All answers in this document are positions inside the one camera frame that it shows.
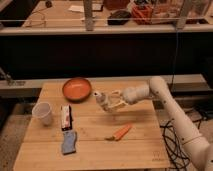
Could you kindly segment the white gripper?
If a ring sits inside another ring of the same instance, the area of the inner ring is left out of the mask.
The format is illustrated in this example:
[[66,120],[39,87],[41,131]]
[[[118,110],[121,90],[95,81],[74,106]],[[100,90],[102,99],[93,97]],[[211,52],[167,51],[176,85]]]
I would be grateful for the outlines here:
[[136,104],[139,101],[147,98],[150,94],[150,89],[148,84],[142,84],[136,87],[128,87],[124,89],[121,93],[121,90],[114,90],[109,93],[109,97],[111,98],[120,98],[122,95],[122,99],[125,101],[120,101],[116,104],[112,104],[108,106],[108,112],[117,111],[120,108],[127,106],[128,104]]

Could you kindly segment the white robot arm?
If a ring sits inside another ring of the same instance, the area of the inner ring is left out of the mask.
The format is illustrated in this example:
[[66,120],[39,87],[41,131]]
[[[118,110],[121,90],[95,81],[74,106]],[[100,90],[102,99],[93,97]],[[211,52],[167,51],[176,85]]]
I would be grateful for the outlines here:
[[184,151],[198,171],[213,171],[213,143],[200,133],[170,93],[166,81],[160,76],[151,77],[146,83],[112,91],[109,97],[118,98],[110,109],[136,104],[148,97],[157,97],[167,111]]

